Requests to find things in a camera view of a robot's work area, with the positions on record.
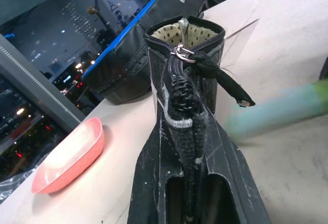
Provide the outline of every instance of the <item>table surface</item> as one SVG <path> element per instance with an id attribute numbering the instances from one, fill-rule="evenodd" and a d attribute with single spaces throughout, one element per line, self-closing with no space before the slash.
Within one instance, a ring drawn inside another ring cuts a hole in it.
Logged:
<path id="1" fill-rule="evenodd" d="M 227 35 L 221 66 L 262 102 L 318 80 L 328 56 L 328 0 L 228 0 L 205 12 Z M 234 100 L 218 87 L 217 120 Z M 96 162 L 66 188 L 32 194 L 32 174 L 0 205 L 4 224 L 126 224 L 137 157 L 155 124 L 146 96 L 114 106 L 104 100 L 87 117 L 104 124 L 106 144 Z M 238 142 L 273 223 L 326 224 L 328 117 L 303 121 Z"/>

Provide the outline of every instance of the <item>polka dot lining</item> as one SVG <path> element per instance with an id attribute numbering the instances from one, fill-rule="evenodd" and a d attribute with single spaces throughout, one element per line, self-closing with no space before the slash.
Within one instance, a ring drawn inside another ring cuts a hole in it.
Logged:
<path id="1" fill-rule="evenodd" d="M 188 42 L 186 47 L 190 48 L 192 46 L 196 46 L 215 35 L 217 35 L 217 33 L 213 32 L 210 29 L 189 24 L 187 33 Z M 172 44 L 173 46 L 177 46 L 179 42 L 182 41 L 179 23 L 166 25 L 154 32 L 152 36 L 166 41 Z"/>

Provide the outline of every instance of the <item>blue trim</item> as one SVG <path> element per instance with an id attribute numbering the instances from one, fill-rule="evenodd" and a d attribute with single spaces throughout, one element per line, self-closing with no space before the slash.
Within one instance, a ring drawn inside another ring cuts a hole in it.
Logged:
<path id="1" fill-rule="evenodd" d="M 137 16 L 128 24 L 126 28 L 113 40 L 112 43 L 100 54 L 96 59 L 96 63 L 90 66 L 87 71 L 83 74 L 82 78 L 85 78 L 99 63 L 100 61 L 113 50 L 121 40 L 129 33 L 131 28 L 143 17 L 144 14 L 150 9 L 150 7 L 156 2 L 156 0 L 150 0 L 149 3 L 137 14 Z"/>
<path id="2" fill-rule="evenodd" d="M 15 37 L 15 34 L 13 34 L 13 33 L 9 33 L 9 34 L 6 34 L 4 37 L 5 37 L 5 38 Z"/>

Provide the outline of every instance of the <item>pink plastic tray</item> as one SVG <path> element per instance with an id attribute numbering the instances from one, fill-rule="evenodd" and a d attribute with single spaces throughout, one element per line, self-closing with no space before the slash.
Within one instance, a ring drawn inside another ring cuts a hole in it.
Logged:
<path id="1" fill-rule="evenodd" d="M 50 193 L 72 182 L 90 166 L 104 148 L 99 118 L 80 124 L 42 162 L 32 184 L 33 193 Z"/>

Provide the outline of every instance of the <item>metal zipper pull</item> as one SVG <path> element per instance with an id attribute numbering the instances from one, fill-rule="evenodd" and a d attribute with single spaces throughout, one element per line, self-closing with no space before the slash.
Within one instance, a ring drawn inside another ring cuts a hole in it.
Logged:
<path id="1" fill-rule="evenodd" d="M 185 61 L 190 64 L 194 64 L 196 60 L 190 60 L 188 59 L 189 55 L 193 55 L 194 52 L 185 49 L 183 47 L 183 43 L 179 43 L 178 46 L 174 47 L 173 52 L 171 52 L 171 55 L 176 55 L 178 58 L 180 58 L 182 61 Z"/>
<path id="2" fill-rule="evenodd" d="M 178 21 L 179 27 L 180 27 L 180 33 L 181 33 L 181 42 L 183 44 L 187 43 L 187 37 L 188 37 L 188 26 L 189 22 L 186 18 L 182 18 Z"/>

